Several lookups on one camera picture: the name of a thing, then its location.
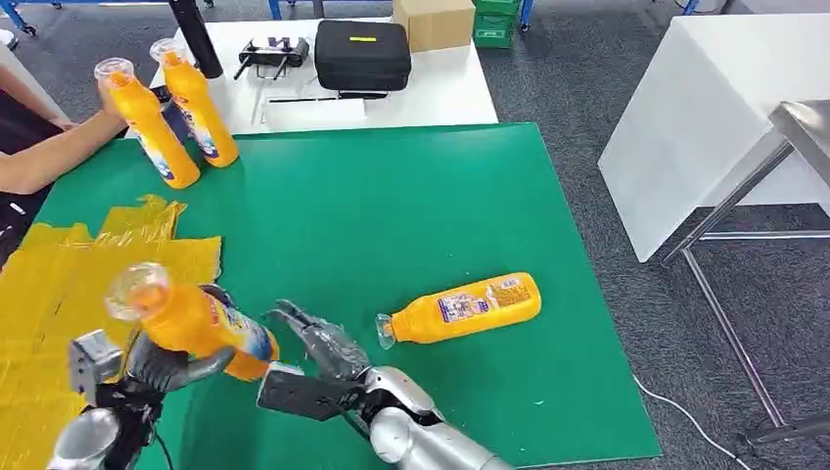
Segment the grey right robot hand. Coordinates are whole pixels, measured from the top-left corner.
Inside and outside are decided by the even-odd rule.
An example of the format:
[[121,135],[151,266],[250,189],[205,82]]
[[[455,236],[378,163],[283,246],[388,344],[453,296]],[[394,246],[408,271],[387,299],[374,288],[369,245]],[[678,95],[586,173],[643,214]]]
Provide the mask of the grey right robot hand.
[[354,381],[371,362],[361,348],[340,326],[323,317],[308,314],[288,300],[278,300],[268,314],[285,322],[301,339],[308,355],[327,380]]

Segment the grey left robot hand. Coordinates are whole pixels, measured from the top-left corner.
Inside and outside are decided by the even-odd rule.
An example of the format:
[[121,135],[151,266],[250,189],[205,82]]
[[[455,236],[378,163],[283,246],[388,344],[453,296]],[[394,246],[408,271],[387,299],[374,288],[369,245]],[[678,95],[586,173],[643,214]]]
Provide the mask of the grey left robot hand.
[[132,335],[122,376],[123,388],[137,399],[161,402],[167,393],[223,372],[236,356],[233,346],[192,358],[158,346],[143,329]]

